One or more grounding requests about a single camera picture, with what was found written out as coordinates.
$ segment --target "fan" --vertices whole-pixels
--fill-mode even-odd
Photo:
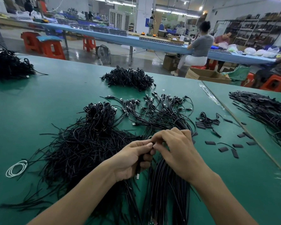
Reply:
[[[107,46],[101,45],[99,47],[96,47],[96,54],[101,60],[102,64],[111,64],[111,54]]]

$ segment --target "right hand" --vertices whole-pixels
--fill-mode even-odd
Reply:
[[[208,178],[213,171],[207,166],[191,140],[190,130],[161,130],[154,134],[153,148],[161,153],[166,163],[184,180],[195,185],[202,179]],[[163,141],[170,148],[168,151]]]

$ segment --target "white air conditioner unit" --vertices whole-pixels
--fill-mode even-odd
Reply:
[[[114,25],[115,28],[128,31],[129,29],[129,14],[109,9],[109,25]]]

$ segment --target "left hand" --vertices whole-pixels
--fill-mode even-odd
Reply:
[[[156,151],[153,149],[151,139],[137,140],[125,146],[116,155],[106,160],[106,162],[111,166],[115,179],[118,182],[135,175],[138,157],[143,154],[144,161],[140,163],[140,166],[142,170],[149,168],[155,153]]]

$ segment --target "forearm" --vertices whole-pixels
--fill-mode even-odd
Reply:
[[[217,225],[257,224],[216,173],[194,183],[194,187]]]
[[[27,225],[82,225],[115,182],[112,169],[103,162]]]

